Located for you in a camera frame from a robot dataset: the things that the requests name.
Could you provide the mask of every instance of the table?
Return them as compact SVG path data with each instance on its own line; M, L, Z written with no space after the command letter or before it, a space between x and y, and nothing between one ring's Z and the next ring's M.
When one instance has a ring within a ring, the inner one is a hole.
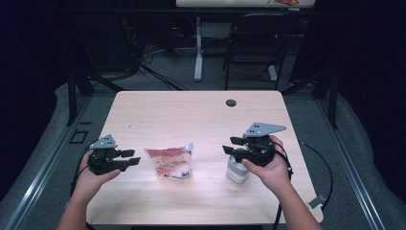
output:
M299 0L299 4L288 6L276 0L176 0L176 7L179 8L287 8L293 11L299 8L312 8L316 0ZM196 64L194 65L194 80L202 81L203 55L201 44L202 24L200 17L196 18ZM277 79L274 66L269 66L268 74L271 81Z
M233 99L236 106L226 101ZM292 184L304 200L316 197L294 128L277 91L124 91L117 94L101 136L118 150L135 150L138 166L107 182L90 202L91 224L222 225L275 220L278 200L253 174L242 184L226 175L231 136L252 123L286 126L281 138L293 167ZM158 178L144 149L193 142L192 174L182 181ZM322 221L320 208L311 210Z

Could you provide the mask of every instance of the human arm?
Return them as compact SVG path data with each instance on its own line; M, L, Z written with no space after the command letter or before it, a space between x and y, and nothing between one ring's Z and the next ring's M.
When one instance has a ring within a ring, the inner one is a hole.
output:
M275 149L282 152L282 141L275 136L271 136L271 140L277 143ZM265 167L257 166L246 159L242 160L242 164L248 171L257 175L262 183L280 201L289 230L323 229L311 215L305 203L290 183L287 166L281 156L275 154L274 159Z
M57 227L58 230L64 229L85 229L86 227L86 209L90 200L99 191L102 184L112 180L120 174L120 170L109 172L102 175L95 175L87 167L87 161L92 151L84 154L80 163L80 173L76 188L66 207L62 218Z

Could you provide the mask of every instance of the plastic bag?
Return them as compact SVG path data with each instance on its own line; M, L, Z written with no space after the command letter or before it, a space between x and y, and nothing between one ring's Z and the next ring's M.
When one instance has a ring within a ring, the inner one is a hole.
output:
M171 149L145 149L159 177L183 180L191 175L193 143Z

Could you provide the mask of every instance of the chair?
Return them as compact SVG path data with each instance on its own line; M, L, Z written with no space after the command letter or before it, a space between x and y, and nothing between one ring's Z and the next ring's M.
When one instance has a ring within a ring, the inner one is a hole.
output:
M287 14L248 13L237 18L231 25L229 44L224 59L226 70L225 89L228 89L230 64L278 65L278 88L289 39L298 23Z

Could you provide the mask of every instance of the human hand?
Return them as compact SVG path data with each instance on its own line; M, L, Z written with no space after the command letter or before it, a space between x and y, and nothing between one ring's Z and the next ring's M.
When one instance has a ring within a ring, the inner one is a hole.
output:
M273 135L270 137L272 142L282 146L282 141L278 137ZM279 145L275 145L275 150L283 152ZM274 159L265 167L257 166L247 159L243 159L241 163L249 172L258 176L262 183L276 196L281 195L284 190L292 187L286 163L278 154L275 154Z
M120 170L115 170L102 175L95 175L89 170L88 160L92 153L92 150L87 151L80 163L79 172L80 175L77 179L76 188L72 194L72 199L78 200L85 204L89 203L92 200L93 196L99 191L107 181L110 181L116 178L120 174Z

